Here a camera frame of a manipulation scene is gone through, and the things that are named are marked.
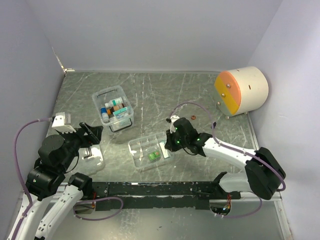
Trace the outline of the teal cartoon plaster packet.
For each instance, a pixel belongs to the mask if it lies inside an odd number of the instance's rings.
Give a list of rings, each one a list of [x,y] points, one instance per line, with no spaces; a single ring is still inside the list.
[[[121,108],[121,109],[115,111],[113,113],[113,116],[116,117],[117,119],[120,119],[120,118],[128,116],[130,113],[131,113],[131,107],[127,106],[127,107],[124,107],[124,108]]]

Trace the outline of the white bottle green label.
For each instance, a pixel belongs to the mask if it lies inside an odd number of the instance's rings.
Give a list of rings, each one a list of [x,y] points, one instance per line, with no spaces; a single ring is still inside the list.
[[[112,108],[114,106],[120,105],[124,102],[122,97],[117,97],[115,99],[110,100],[109,102],[106,102],[104,105],[106,108]]]

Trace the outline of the brown bottle orange label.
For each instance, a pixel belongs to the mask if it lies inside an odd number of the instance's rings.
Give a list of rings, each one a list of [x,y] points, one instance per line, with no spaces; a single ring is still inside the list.
[[[122,103],[122,104],[119,104],[119,105],[115,105],[115,106],[113,106],[113,107],[111,107],[111,108],[108,108],[108,109],[106,110],[106,112],[107,112],[108,115],[111,115],[111,114],[113,114],[115,111],[118,111],[118,110],[120,110],[120,109],[122,109],[122,108],[124,108],[124,107],[125,107],[125,105]]]

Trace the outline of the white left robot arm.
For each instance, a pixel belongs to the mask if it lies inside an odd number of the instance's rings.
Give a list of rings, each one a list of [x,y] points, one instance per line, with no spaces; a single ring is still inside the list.
[[[36,233],[27,226],[27,220],[32,218],[32,210],[55,195],[73,159],[79,156],[79,150],[100,144],[104,129],[101,125],[90,126],[85,122],[79,123],[79,128],[70,125],[58,127],[56,135],[43,140],[34,168],[23,179],[17,157],[17,141],[22,130],[29,125],[23,125],[13,139],[14,166],[26,204],[20,207],[8,236],[10,240],[31,240],[35,236]]]

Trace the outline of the clear compartment tray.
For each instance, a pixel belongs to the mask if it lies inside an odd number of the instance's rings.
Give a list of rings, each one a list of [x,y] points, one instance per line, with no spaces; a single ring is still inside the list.
[[[172,162],[175,159],[174,153],[168,150],[170,157],[164,159],[159,146],[160,142],[166,143],[166,140],[167,137],[164,131],[130,140],[128,142],[128,150],[136,170],[142,172],[158,168],[166,165],[169,162]],[[148,153],[154,151],[159,151],[161,153],[161,157],[153,162],[150,162]]]

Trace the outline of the white swab packet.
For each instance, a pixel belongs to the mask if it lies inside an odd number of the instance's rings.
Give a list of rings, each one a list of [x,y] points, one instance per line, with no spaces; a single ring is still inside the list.
[[[165,148],[165,143],[162,141],[159,143],[159,146],[160,146],[160,150],[162,152],[163,158],[164,159],[169,158],[170,154],[169,154],[168,150]]]

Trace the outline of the green white medicine box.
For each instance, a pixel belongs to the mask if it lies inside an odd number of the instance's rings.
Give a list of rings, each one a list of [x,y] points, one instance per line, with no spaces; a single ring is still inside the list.
[[[149,161],[153,162],[161,157],[161,153],[159,151],[153,151],[153,152],[148,153],[147,156],[148,156]]]

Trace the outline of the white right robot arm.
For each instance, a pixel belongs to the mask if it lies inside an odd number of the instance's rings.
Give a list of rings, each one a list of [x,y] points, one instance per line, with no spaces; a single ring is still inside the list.
[[[254,150],[226,143],[212,134],[197,132],[189,120],[177,115],[166,121],[170,127],[166,131],[165,149],[224,160],[242,170],[240,173],[224,172],[216,177],[216,184],[212,186],[216,198],[223,199],[231,192],[251,192],[270,200],[276,192],[285,189],[286,173],[269,149]]]

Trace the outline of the clear plastic medicine box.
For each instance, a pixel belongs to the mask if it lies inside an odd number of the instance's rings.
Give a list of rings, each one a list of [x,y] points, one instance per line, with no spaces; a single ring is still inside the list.
[[[119,85],[108,87],[92,94],[100,121],[109,135],[134,126],[134,110]]]

